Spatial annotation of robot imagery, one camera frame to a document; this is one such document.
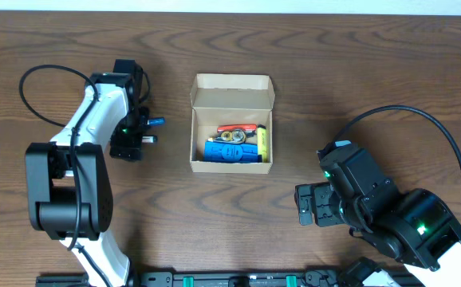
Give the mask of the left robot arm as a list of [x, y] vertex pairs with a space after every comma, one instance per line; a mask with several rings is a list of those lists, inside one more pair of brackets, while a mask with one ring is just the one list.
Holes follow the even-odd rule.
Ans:
[[84, 97], [50, 141], [26, 149], [31, 226], [72, 252], [89, 286], [138, 286], [140, 277], [110, 230], [113, 196], [104, 152], [142, 158], [149, 128], [141, 92], [150, 83], [134, 60], [118, 59], [109, 73], [82, 77]]

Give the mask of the blue plastic block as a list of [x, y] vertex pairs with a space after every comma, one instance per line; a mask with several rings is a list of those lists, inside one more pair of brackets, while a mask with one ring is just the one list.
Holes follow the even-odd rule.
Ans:
[[216, 163], [259, 163], [262, 157], [254, 144], [216, 143], [207, 141], [204, 146], [203, 159]]

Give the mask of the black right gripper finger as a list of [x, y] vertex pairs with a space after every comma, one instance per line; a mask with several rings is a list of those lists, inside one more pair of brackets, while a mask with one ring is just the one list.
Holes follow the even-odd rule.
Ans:
[[313, 197], [313, 184], [299, 184], [295, 187], [295, 201], [298, 202], [299, 200], [307, 197], [311, 199]]
[[313, 224], [312, 204], [310, 201], [299, 201], [297, 204], [299, 223], [302, 226]]

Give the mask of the yellow highlighter pen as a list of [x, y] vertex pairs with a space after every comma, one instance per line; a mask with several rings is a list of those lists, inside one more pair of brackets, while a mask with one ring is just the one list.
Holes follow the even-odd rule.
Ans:
[[267, 146], [267, 135], [266, 127], [264, 125], [258, 125], [256, 129], [257, 134], [257, 148], [258, 156], [261, 158], [263, 163], [268, 162], [268, 146]]

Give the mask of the blue whiteboard marker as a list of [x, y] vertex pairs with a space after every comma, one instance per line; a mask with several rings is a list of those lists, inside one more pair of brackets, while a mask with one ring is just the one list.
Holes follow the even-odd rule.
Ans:
[[163, 117], [150, 118], [147, 121], [147, 125], [149, 126], [158, 126], [162, 124], [165, 124], [165, 119]]

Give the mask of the black whiteboard marker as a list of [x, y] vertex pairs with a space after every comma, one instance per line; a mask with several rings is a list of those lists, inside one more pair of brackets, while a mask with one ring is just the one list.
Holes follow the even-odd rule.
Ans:
[[153, 144], [158, 141], [157, 136], [143, 136], [142, 143], [143, 144]]

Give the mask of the correction tape dispenser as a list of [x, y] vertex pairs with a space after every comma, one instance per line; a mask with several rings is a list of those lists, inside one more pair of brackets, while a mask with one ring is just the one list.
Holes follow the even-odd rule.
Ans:
[[246, 142], [246, 133], [241, 129], [224, 131], [216, 137], [209, 138], [208, 141], [222, 144], [243, 144]]

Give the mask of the cardboard box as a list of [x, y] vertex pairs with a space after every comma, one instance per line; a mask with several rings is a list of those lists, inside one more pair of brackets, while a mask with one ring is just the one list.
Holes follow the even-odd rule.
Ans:
[[[267, 75], [199, 73], [191, 96], [191, 151], [193, 172], [267, 174], [273, 165], [273, 107], [275, 91]], [[205, 143], [217, 127], [256, 124], [266, 127], [268, 162], [216, 163], [203, 159]], [[244, 144], [257, 146], [257, 134], [246, 134]]]

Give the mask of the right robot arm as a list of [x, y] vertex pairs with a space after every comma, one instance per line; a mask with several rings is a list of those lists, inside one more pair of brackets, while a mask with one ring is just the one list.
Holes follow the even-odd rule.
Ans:
[[406, 269], [387, 271], [361, 258], [337, 275], [337, 285], [461, 286], [461, 224], [441, 198], [422, 188], [399, 191], [370, 153], [349, 141], [318, 155], [326, 180], [295, 187], [300, 224], [346, 225]]

